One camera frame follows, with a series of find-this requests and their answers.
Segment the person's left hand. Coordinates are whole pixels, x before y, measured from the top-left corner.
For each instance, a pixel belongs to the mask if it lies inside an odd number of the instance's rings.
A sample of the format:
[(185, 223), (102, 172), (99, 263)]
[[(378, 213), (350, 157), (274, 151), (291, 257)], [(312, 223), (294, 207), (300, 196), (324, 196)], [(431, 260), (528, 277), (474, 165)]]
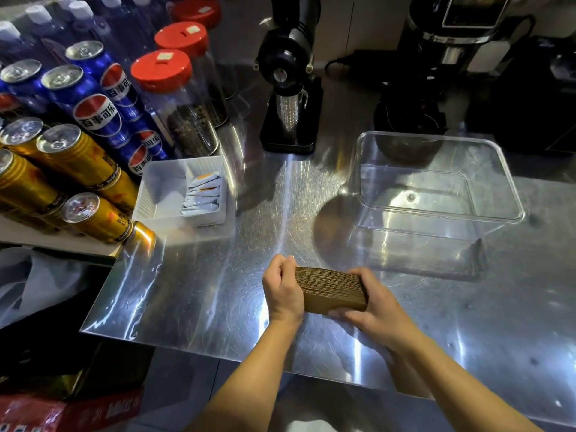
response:
[(304, 312), (304, 293), (297, 283), (270, 283), (270, 264), (263, 274), (263, 290), (268, 307), (269, 323), (282, 324), (298, 330)]

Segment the person's right hand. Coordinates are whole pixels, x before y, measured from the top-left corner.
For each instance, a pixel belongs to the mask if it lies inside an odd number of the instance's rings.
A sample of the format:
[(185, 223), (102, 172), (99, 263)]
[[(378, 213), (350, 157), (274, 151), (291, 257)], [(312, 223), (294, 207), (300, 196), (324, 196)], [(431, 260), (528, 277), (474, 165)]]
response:
[(342, 308), (330, 311), (329, 317), (351, 324), (398, 354), (408, 354), (423, 345), (426, 335), (387, 287), (377, 280), (377, 293), (368, 293), (368, 298), (364, 312)]

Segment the stack of brown cardboard sleeves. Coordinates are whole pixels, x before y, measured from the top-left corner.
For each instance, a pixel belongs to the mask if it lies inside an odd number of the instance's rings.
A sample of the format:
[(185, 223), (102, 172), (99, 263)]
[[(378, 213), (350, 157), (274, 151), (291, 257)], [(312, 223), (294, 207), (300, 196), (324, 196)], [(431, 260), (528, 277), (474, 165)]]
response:
[(328, 315), (335, 309), (364, 312), (368, 294), (358, 275), (324, 268), (297, 267), (295, 278), (304, 293), (304, 311)]

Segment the person's left forearm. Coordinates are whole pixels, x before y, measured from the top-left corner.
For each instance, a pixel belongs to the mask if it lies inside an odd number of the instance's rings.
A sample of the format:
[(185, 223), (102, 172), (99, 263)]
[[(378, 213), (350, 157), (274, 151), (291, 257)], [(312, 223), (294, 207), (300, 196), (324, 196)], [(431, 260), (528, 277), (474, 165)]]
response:
[(249, 355), (183, 432), (266, 432), (304, 312), (281, 309)]

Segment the person's right forearm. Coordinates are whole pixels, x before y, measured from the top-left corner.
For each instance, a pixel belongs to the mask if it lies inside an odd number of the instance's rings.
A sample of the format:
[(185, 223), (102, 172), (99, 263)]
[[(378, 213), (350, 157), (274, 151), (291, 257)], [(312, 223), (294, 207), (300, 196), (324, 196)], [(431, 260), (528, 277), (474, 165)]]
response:
[(457, 432), (543, 432), (417, 329), (387, 340), (414, 368)]

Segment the row of white sachets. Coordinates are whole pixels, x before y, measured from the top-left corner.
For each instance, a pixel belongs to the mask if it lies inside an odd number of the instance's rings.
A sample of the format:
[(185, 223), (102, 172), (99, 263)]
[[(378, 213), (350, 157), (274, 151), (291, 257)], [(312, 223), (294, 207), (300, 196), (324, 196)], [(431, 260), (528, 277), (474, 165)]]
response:
[(194, 217), (220, 209), (223, 178), (219, 172), (194, 177), (185, 193), (181, 215)]

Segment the clear plastic container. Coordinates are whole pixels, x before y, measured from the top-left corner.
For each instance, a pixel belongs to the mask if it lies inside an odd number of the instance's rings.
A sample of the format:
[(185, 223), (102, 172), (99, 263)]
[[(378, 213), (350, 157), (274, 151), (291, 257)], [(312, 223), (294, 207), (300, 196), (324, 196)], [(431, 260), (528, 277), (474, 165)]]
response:
[(489, 139), (366, 131), (348, 188), (355, 224), (374, 231), (475, 241), (526, 216), (503, 150)]

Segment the white plastic tray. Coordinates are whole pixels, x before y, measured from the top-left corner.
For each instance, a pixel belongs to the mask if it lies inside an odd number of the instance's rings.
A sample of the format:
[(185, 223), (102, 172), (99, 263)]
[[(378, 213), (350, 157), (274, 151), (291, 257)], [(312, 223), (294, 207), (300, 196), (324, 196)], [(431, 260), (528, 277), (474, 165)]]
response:
[[(214, 172), (222, 179), (217, 209), (196, 215), (182, 214), (192, 181)], [(221, 156), (152, 162), (142, 176), (133, 220), (155, 232), (222, 225), (227, 216), (228, 194), (227, 170)]]

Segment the metal dosing cup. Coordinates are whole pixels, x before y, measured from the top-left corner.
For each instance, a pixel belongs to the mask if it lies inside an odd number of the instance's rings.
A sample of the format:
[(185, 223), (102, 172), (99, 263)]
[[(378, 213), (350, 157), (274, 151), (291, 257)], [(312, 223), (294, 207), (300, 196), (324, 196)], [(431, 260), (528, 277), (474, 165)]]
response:
[(275, 93), (277, 117), (284, 137), (295, 139), (301, 107), (302, 91), (295, 95), (280, 95)]

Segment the blue soda can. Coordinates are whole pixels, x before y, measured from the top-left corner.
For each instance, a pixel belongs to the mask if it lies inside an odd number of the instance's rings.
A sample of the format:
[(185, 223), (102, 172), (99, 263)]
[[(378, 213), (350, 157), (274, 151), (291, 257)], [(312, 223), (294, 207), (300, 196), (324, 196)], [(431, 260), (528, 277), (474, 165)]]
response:
[(132, 142), (118, 149), (118, 157), (134, 179), (141, 179), (145, 167), (152, 161), (152, 155), (144, 145)]
[(171, 146), (154, 124), (140, 119), (131, 122), (130, 127), (133, 135), (151, 154), (153, 161), (166, 161), (173, 159), (173, 150)]
[(119, 110), (105, 95), (100, 84), (74, 64), (46, 71), (41, 84), (51, 101), (89, 134), (101, 138), (112, 149), (126, 145), (131, 138)]
[(103, 43), (80, 41), (65, 50), (65, 57), (100, 84), (126, 121), (133, 122), (143, 115), (146, 109), (138, 92), (122, 65), (111, 57)]
[(50, 113), (51, 102), (47, 90), (41, 83), (46, 73), (39, 60), (28, 58), (5, 66), (0, 70), (0, 81), (10, 93), (34, 115)]

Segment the gold drink can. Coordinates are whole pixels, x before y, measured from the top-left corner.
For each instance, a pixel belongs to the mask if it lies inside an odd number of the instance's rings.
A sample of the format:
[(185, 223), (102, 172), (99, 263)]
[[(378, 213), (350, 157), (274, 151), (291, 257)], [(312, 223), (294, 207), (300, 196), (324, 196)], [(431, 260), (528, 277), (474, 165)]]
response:
[(40, 153), (36, 142), (45, 129), (46, 125), (40, 118), (19, 118), (0, 130), (0, 147), (23, 157), (36, 157)]
[(134, 230), (132, 220), (109, 201), (92, 192), (69, 198), (61, 218), (80, 232), (106, 244), (119, 244)]
[(53, 169), (132, 215), (138, 195), (136, 184), (109, 153), (79, 127), (73, 124), (51, 127), (38, 137), (36, 148)]
[(45, 173), (27, 159), (0, 148), (0, 201), (64, 230), (61, 216), (67, 192), (53, 186)]

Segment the red-lidded clear jar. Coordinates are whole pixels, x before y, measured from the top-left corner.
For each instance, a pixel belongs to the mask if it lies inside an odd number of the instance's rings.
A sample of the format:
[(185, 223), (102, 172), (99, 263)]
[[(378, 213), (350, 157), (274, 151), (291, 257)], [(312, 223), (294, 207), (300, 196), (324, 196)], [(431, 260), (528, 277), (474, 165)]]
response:
[(222, 9), (218, 0), (178, 0), (170, 12), (175, 22), (193, 21), (211, 30), (218, 26)]
[(131, 65), (131, 75), (148, 97), (179, 158), (209, 157), (220, 140), (190, 58), (176, 49), (147, 53)]
[(180, 50), (189, 57), (205, 111), (215, 128), (224, 125), (229, 119), (226, 99), (206, 27), (195, 21), (175, 22), (156, 32), (154, 41), (159, 50)]

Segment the black coffee grinder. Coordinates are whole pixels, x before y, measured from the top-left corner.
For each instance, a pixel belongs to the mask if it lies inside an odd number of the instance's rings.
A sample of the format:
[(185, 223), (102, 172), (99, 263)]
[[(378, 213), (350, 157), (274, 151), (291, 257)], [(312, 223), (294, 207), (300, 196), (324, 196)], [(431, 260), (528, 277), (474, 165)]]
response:
[[(321, 0), (271, 0), (272, 17), (261, 21), (267, 31), (254, 69), (272, 87), (260, 131), (263, 149), (282, 154), (308, 155), (315, 151), (323, 104), (321, 78), (314, 74), (314, 42), (321, 17)], [(297, 137), (284, 137), (275, 93), (302, 91)]]

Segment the black coffee machine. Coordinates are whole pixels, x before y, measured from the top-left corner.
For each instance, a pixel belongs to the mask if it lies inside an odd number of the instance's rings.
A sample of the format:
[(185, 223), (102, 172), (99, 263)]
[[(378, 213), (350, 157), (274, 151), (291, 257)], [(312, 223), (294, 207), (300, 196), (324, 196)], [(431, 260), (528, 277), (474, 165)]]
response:
[(374, 129), (446, 134), (439, 103), (479, 48), (509, 38), (523, 21), (530, 23), (526, 35), (536, 25), (532, 14), (505, 18), (511, 1), (412, 0), (374, 111)]

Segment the white shelf board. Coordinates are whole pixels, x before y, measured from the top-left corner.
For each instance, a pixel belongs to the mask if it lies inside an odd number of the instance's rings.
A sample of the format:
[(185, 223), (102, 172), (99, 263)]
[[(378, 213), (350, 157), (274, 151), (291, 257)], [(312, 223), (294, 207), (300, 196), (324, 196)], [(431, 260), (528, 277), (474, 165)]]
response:
[(87, 236), (73, 236), (68, 232), (43, 234), (28, 226), (13, 222), (0, 215), (0, 242), (53, 251), (117, 258), (123, 244), (105, 244)]

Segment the black appliance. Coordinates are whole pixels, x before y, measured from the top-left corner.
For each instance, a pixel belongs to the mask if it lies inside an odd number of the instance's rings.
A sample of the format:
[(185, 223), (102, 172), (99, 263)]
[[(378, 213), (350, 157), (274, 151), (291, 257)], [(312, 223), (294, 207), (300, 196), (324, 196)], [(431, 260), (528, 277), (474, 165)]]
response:
[(511, 152), (576, 155), (576, 38), (524, 41), (473, 96), (465, 123)]

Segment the white plastic bag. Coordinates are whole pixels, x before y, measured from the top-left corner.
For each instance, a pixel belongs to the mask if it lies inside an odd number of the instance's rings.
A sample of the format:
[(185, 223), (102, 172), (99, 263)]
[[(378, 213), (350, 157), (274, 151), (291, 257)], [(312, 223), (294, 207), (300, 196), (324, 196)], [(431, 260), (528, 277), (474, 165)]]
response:
[(0, 329), (78, 295), (91, 267), (26, 246), (0, 249)]

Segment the red cardboard box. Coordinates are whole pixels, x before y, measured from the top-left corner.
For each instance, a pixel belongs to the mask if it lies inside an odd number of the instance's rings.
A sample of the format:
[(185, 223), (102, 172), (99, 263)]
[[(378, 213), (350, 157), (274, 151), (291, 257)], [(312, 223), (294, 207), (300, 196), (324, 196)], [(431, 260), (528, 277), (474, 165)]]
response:
[(97, 432), (140, 413), (144, 388), (93, 399), (0, 395), (0, 432)]

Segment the row of clear water bottles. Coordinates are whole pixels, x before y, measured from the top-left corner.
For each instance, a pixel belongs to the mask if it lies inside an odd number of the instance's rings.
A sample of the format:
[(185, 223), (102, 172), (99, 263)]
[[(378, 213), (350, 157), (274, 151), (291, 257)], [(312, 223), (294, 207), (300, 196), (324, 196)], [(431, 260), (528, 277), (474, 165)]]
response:
[(92, 38), (103, 42), (111, 38), (110, 54), (119, 62), (133, 62), (153, 50), (152, 32), (171, 22), (170, 11), (177, 0), (120, 0), (120, 8), (107, 7), (103, 0), (84, 0), (94, 13), (92, 26), (88, 20), (76, 19), (70, 10), (65, 11), (57, 0), (36, 1), (47, 1), (48, 12), (81, 40)]

